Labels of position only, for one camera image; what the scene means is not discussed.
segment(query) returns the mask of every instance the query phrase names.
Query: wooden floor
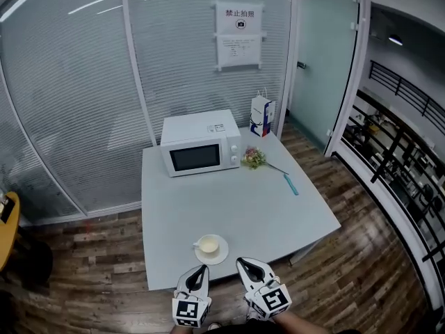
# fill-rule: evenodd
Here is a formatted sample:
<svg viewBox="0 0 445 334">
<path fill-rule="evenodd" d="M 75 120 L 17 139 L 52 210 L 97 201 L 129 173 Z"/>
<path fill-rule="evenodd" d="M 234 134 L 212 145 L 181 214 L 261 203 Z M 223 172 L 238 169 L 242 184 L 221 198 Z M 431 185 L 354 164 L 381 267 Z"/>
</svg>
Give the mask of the wooden floor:
<svg viewBox="0 0 445 334">
<path fill-rule="evenodd" d="M 413 333 L 427 308 L 407 253 L 357 180 L 285 125 L 282 142 L 341 223 L 297 264 L 274 263 L 292 311 L 333 331 Z M 18 333 L 164 333 L 172 328 L 172 290 L 148 292 L 140 212 L 37 228 L 53 249 L 47 287 L 0 283 L 15 297 Z M 211 286 L 206 323 L 241 323 L 238 278 Z"/>
</svg>

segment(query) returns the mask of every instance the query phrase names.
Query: saucer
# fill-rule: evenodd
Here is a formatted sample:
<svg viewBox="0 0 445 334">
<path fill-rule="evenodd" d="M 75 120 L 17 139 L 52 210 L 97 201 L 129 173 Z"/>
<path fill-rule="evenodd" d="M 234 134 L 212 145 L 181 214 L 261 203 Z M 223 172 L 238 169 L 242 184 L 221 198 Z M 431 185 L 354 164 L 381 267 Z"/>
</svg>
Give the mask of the saucer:
<svg viewBox="0 0 445 334">
<path fill-rule="evenodd" d="M 201 261 L 203 264 L 208 264 L 208 265 L 220 264 L 229 255 L 229 244 L 227 243 L 227 241 L 225 241 L 219 235 L 216 235 L 216 238 L 218 239 L 218 242 L 220 244 L 220 253 L 218 254 L 218 256 L 215 256 L 213 258 L 207 258 L 202 256 L 202 252 L 199 248 L 195 249 L 195 255 L 197 259 Z"/>
</svg>

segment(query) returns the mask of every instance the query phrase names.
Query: glass door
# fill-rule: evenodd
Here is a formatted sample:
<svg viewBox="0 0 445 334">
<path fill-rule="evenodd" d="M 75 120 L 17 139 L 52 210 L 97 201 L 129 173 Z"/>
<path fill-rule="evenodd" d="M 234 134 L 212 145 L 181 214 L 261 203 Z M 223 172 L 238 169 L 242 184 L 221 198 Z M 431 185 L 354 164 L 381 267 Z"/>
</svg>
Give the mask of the glass door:
<svg viewBox="0 0 445 334">
<path fill-rule="evenodd" d="M 324 150 L 330 139 L 353 61 L 357 0 L 300 0 L 298 66 L 291 122 Z"/>
</svg>

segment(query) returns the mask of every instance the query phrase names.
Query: sign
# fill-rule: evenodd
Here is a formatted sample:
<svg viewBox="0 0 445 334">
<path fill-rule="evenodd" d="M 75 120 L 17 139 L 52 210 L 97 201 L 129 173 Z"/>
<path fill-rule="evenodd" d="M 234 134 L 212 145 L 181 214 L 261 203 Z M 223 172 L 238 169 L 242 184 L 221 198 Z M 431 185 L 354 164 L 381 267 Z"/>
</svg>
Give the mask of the sign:
<svg viewBox="0 0 445 334">
<path fill-rule="evenodd" d="M 251 3 L 216 3 L 218 68 L 261 65 L 263 6 Z"/>
</svg>

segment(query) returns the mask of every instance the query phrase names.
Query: white table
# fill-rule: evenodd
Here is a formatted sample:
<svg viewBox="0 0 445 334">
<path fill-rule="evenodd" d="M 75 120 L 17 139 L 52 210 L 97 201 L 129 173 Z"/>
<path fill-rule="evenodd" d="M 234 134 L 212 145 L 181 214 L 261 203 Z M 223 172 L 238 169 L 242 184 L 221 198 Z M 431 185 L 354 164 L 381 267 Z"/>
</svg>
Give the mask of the white table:
<svg viewBox="0 0 445 334">
<path fill-rule="evenodd" d="M 229 256 L 210 266 L 210 279 L 236 273 L 236 258 L 270 262 L 340 227 L 320 193 L 274 134 L 264 138 L 241 129 L 243 150 L 257 146 L 267 160 L 289 173 L 295 196 L 277 170 L 245 166 L 171 178 L 159 147 L 143 151 L 142 217 L 148 287 L 176 287 L 179 277 L 201 263 L 192 244 L 218 234 Z"/>
</svg>

